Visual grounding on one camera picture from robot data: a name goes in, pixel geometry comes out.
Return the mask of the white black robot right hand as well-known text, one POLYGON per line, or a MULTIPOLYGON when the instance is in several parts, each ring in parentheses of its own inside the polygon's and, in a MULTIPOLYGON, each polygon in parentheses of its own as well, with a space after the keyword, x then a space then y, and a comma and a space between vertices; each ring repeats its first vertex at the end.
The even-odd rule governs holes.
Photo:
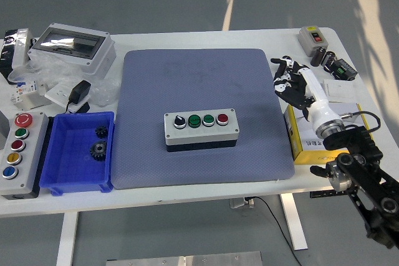
POLYGON ((327 96, 313 71, 306 65, 283 57, 272 58, 278 68, 274 75, 275 94, 302 111, 318 138, 344 130, 341 117, 329 105, 327 96))

